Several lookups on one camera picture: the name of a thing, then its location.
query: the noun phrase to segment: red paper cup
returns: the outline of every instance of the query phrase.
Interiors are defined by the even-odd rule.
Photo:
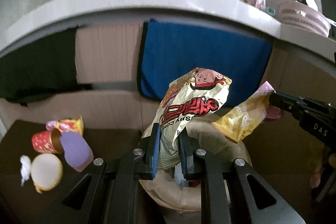
[[[60,143],[61,132],[58,129],[36,133],[31,138],[31,144],[39,153],[63,153]]]

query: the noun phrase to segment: dark green towel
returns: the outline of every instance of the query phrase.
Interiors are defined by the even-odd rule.
[[[81,89],[76,79],[76,30],[49,35],[0,58],[0,97],[31,103]]]

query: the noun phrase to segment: triangular cutout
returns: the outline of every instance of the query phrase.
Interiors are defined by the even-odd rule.
[[[75,210],[80,210],[83,206],[83,202],[90,186],[92,176],[84,176],[73,190],[68,194],[68,196],[63,200],[65,206],[71,207]]]
[[[277,200],[252,175],[247,176],[254,201],[259,210],[275,205]]]

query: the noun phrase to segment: pink basket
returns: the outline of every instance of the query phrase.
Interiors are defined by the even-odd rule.
[[[277,19],[281,23],[296,26],[324,37],[328,37],[331,27],[323,14],[296,0],[282,2],[278,6]]]

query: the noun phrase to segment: black cloth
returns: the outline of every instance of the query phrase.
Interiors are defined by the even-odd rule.
[[[0,58],[0,98],[31,103],[80,90],[75,65],[76,30],[43,37]]]
[[[0,143],[0,223],[33,224],[34,219],[78,175],[67,164],[64,154],[56,155],[63,165],[60,184],[54,189],[39,194],[29,179],[21,187],[20,157],[27,155],[33,160],[39,153],[31,143],[34,133],[45,130],[44,124],[15,121]],[[138,146],[141,134],[138,130],[84,129],[84,139],[91,147],[95,158],[113,160]],[[159,206],[139,185],[138,224],[162,224]]]

